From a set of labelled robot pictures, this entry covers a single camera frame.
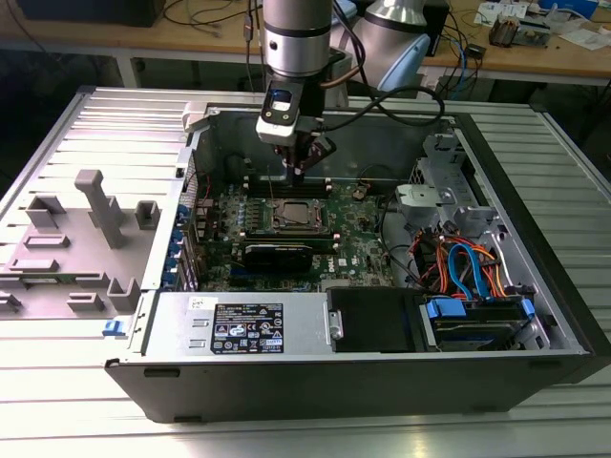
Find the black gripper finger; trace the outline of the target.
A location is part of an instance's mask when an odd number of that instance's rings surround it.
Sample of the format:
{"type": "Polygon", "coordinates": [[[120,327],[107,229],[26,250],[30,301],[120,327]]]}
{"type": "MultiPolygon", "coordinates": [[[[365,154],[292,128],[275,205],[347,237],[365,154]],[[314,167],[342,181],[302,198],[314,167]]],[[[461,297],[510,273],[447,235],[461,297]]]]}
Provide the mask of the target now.
{"type": "Polygon", "coordinates": [[[306,171],[337,151],[336,143],[326,136],[309,136],[300,143],[300,182],[306,171]]]}
{"type": "Polygon", "coordinates": [[[301,182],[299,143],[284,148],[284,166],[286,181],[290,186],[296,186],[301,182]]]}

